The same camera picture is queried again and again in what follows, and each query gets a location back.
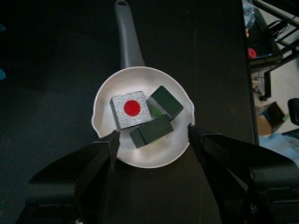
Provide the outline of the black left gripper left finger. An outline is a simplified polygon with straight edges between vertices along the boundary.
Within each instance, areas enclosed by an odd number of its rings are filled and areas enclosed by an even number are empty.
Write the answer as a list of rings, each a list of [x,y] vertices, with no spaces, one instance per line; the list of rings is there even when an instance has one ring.
[[[120,133],[51,163],[27,185],[24,224],[99,224]]]

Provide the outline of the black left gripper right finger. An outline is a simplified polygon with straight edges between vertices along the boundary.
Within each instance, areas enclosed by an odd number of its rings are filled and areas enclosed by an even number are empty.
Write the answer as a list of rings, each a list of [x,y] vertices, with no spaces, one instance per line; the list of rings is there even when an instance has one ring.
[[[222,224],[299,224],[299,166],[252,143],[188,126]]]

